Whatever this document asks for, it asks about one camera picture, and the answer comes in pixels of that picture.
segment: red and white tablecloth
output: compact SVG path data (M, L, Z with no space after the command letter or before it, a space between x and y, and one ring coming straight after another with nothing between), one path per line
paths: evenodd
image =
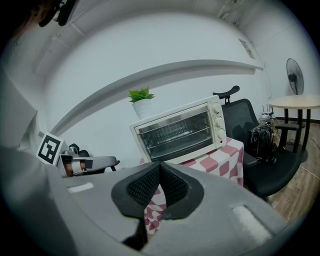
M204 155L182 162L181 165L194 168L208 174L225 177L243 186L244 144L238 140L226 138L226 145ZM161 226L161 215L167 208L163 189L159 185L149 205L144 210L144 223L148 234L154 234Z

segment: table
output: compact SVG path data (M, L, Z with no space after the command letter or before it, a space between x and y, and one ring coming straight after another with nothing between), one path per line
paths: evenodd
M244 144L238 140L226 138L226 145L204 155L182 162L181 165L218 175L238 183L243 187ZM149 205L144 210L144 224L148 234L154 234L161 226L162 212L167 208L163 189L159 185Z
M310 130L310 119L311 119L311 110L320 109L320 95L291 95L285 96L269 101L269 105L275 108L284 109L284 123L287 124L289 121L288 110L297 110L298 111L298 125L299 130L296 132L295 141L293 146L293 152L300 152L300 161L301 163L305 162L308 158L308 152L306 150L309 130ZM303 119L303 110L306 110L306 124L305 124L305 134L303 139L303 144L300 147L300 137L302 131L302 119ZM287 145L286 149L291 150L291 146Z

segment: toaster oven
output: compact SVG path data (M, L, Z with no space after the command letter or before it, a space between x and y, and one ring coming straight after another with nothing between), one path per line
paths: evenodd
M179 164L227 143L217 95L140 120L130 130L146 163Z

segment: wooden tabletop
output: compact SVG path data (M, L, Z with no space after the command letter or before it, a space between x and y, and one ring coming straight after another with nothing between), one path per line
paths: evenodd
M291 95L269 101L275 108L291 110L320 109L320 95Z

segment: black bag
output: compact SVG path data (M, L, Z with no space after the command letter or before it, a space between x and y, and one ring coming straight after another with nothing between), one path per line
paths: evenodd
M275 149L271 122L261 123L249 131L249 141L246 147L249 155L274 164L277 160Z

